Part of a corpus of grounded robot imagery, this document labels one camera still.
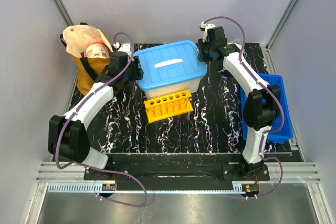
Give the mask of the light blue plastic lid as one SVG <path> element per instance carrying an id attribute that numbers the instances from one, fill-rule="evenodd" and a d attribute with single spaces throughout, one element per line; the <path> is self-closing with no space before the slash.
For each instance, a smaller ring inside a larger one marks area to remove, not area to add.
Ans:
<path id="1" fill-rule="evenodd" d="M 143 78 L 138 81 L 143 91 L 151 91 L 173 84 L 202 78 L 207 65 L 198 59 L 197 45 L 191 40 L 172 42 L 138 50 Z"/>

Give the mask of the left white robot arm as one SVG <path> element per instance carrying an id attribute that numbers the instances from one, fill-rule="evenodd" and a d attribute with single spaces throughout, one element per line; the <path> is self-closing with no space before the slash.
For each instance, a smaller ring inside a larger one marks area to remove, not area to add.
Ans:
<path id="1" fill-rule="evenodd" d="M 54 115 L 49 121 L 48 151 L 55 158 L 95 167 L 101 179 L 112 177 L 114 168 L 108 156 L 94 149 L 89 141 L 87 128 L 91 121 L 129 82 L 141 80 L 143 70 L 137 56 L 115 51 L 101 74 L 96 74 L 87 59 L 81 63 L 89 71 L 94 83 L 89 92 L 71 110 L 62 116 Z"/>

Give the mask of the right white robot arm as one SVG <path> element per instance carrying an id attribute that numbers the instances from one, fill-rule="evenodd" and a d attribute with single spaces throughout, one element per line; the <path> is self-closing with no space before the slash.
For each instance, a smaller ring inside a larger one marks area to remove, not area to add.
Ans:
<path id="1" fill-rule="evenodd" d="M 221 61 L 223 68 L 238 81 L 247 95 L 243 108 L 247 140 L 242 159 L 233 173 L 250 180 L 262 171 L 266 138 L 275 120 L 283 117 L 281 88 L 271 86 L 258 76 L 243 57 L 244 47 L 228 43 L 223 27 L 202 23 L 200 29 L 203 37 L 198 40 L 199 61 Z"/>

